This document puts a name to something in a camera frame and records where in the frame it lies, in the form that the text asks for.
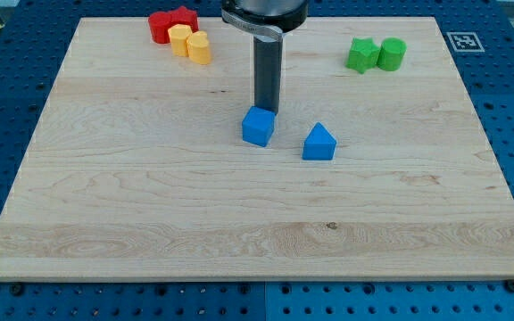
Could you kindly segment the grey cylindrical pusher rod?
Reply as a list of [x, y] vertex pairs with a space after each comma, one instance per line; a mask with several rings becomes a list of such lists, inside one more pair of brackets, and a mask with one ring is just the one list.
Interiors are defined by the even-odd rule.
[[278, 114], [282, 42], [253, 39], [254, 105]]

